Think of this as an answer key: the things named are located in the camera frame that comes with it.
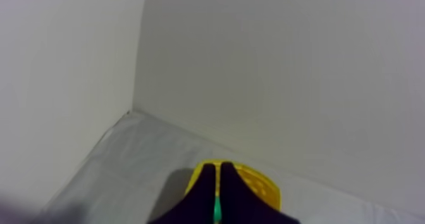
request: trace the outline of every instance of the bed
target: bed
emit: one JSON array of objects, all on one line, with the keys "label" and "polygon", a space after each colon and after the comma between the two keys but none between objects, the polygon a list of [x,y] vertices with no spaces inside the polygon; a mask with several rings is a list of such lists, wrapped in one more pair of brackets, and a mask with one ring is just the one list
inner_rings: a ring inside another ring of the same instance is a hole
[{"label": "bed", "polygon": [[303,224],[425,223],[420,217],[243,157],[141,113],[126,115],[104,134],[44,216],[51,223],[64,216],[73,224],[145,223],[176,204],[191,169],[212,158],[239,161],[262,171],[279,185],[283,211]]}]

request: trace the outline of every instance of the mattress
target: mattress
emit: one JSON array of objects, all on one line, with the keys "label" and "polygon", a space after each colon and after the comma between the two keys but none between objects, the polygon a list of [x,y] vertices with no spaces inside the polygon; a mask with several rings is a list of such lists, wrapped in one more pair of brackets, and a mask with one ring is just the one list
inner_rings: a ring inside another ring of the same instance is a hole
[{"label": "mattress", "polygon": [[303,224],[419,224],[425,219],[363,201],[152,116],[132,113],[110,128],[78,172],[46,207],[45,223],[145,223],[182,197],[204,159],[245,163],[281,190],[283,212]]}]

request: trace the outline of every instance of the yellow plastic item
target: yellow plastic item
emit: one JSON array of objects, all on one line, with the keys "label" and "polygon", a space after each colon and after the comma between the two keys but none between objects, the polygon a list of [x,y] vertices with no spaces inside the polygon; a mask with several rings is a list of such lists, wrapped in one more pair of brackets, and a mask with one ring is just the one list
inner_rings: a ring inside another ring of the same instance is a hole
[{"label": "yellow plastic item", "polygon": [[[206,163],[214,164],[216,167],[216,196],[220,195],[220,166],[223,162],[227,160],[221,159],[211,159],[205,160],[199,163],[192,176],[190,177],[189,184],[187,185],[186,192],[187,194],[190,189],[194,186],[196,180],[198,179],[202,167]],[[242,177],[242,180],[248,185],[248,187],[265,203],[267,203],[272,208],[280,211],[281,209],[281,199],[280,199],[280,189],[276,184],[273,183],[268,177],[262,173],[256,171],[255,169],[240,164],[232,162],[238,174]]]}]

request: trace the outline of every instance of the white surface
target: white surface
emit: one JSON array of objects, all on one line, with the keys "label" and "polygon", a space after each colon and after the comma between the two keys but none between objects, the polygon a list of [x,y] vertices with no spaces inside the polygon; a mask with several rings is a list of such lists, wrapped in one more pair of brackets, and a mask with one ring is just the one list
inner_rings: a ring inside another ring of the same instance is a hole
[{"label": "white surface", "polygon": [[284,212],[303,224],[425,223],[425,220],[326,188],[231,152],[163,121],[137,114],[122,119],[106,133],[47,213],[55,215],[72,205],[80,207],[82,223],[145,223],[174,171],[194,168],[199,161],[211,158],[240,161],[266,174],[280,186]]},{"label": "white surface", "polygon": [[39,209],[132,105],[144,0],[0,0],[0,200]]},{"label": "white surface", "polygon": [[425,0],[146,0],[134,106],[425,216]]}]

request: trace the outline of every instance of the white wall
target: white wall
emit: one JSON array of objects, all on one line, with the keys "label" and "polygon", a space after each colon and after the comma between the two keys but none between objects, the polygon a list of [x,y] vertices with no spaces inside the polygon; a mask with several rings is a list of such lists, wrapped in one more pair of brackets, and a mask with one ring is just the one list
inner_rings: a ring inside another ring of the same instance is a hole
[{"label": "white wall", "polygon": [[38,210],[132,106],[144,0],[0,0],[0,200]]},{"label": "white wall", "polygon": [[425,216],[425,0],[146,0],[134,106]]}]

